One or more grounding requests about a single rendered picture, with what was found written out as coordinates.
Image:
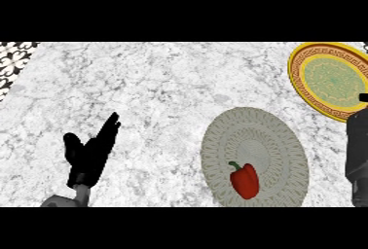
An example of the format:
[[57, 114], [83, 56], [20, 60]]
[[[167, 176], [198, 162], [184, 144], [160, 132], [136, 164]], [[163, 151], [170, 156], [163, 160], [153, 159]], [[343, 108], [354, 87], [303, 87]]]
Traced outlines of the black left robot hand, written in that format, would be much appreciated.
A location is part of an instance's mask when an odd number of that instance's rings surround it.
[[105, 168], [105, 163], [116, 145], [116, 139], [122, 123], [120, 115], [113, 113], [98, 135], [92, 137], [86, 144], [82, 144], [79, 137], [68, 132], [64, 135], [65, 158], [71, 165], [71, 172], [67, 186], [86, 185], [92, 188]]

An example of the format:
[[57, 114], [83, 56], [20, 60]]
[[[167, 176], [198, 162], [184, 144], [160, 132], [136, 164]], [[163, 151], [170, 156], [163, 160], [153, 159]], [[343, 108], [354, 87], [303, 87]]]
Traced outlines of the yellow patterned plate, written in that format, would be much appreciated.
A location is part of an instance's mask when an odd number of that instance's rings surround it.
[[368, 107], [360, 94], [368, 93], [368, 54], [337, 42], [308, 42], [292, 52], [290, 82], [309, 106], [346, 122]]

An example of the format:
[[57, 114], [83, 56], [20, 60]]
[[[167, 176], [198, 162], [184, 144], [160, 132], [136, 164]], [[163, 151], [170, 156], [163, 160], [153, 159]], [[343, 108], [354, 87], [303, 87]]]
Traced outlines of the round grey woven placemat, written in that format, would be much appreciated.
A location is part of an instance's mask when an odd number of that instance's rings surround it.
[[[237, 168], [252, 164], [261, 190], [246, 199], [231, 183]], [[201, 168], [213, 197], [228, 207], [298, 207], [309, 186], [308, 159], [299, 139], [269, 112], [235, 107], [207, 127], [201, 142]]]

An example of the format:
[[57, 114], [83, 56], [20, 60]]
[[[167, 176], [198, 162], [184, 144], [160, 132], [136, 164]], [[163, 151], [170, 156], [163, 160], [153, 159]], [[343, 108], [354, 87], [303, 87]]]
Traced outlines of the red bell pepper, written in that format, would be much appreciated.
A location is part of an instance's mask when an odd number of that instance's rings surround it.
[[258, 196], [261, 190], [256, 169], [250, 163], [240, 166], [235, 161], [231, 161], [230, 165], [237, 169], [231, 173], [234, 189], [244, 199], [252, 199]]

